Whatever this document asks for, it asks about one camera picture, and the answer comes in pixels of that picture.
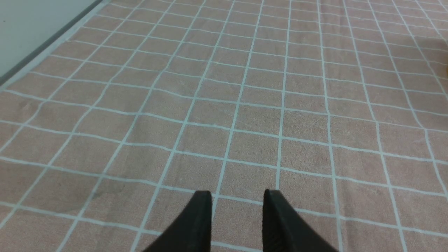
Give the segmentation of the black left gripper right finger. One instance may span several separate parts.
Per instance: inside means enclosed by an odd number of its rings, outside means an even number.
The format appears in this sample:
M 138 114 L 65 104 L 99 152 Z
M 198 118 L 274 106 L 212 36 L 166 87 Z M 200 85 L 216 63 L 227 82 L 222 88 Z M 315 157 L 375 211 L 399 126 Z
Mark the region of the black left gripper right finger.
M 264 191 L 264 252 L 336 252 L 286 200 L 279 190 Z

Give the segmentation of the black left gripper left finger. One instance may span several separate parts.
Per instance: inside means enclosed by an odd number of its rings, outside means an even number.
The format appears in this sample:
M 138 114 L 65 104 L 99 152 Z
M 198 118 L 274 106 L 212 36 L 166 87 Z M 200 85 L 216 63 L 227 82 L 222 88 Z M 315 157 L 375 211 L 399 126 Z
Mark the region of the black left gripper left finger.
M 196 191 L 181 213 L 145 252 L 209 252 L 211 250 L 212 195 Z

